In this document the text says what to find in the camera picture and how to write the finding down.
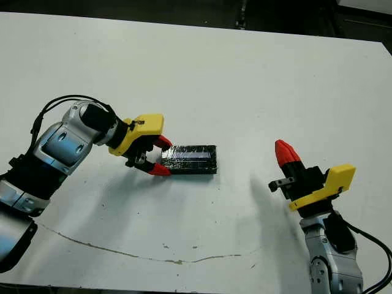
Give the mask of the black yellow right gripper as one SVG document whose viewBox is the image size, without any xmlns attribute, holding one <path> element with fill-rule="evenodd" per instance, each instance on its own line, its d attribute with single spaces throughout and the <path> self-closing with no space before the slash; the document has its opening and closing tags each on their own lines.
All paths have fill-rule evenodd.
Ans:
<svg viewBox="0 0 392 294">
<path fill-rule="evenodd" d="M 290 210 L 302 218 L 313 217 L 333 210 L 332 201 L 349 190 L 356 168 L 338 165 L 322 173 L 318 166 L 306 168 L 294 148 L 283 140 L 275 142 L 278 166 L 284 178 L 268 184 L 271 192 L 280 189 L 290 201 Z"/>
</svg>

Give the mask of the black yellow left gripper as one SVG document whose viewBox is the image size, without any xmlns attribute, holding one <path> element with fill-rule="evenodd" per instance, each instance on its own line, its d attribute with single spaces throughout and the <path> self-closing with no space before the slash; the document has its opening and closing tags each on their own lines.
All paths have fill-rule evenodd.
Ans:
<svg viewBox="0 0 392 294">
<path fill-rule="evenodd" d="M 168 150 L 172 142 L 162 135 L 164 116 L 144 114 L 135 119 L 116 120 L 109 129 L 106 142 L 108 152 L 114 156 L 125 157 L 126 166 L 135 167 L 153 176 L 171 176 L 171 171 L 158 163 L 149 162 L 146 153 L 156 146 Z"/>
</svg>

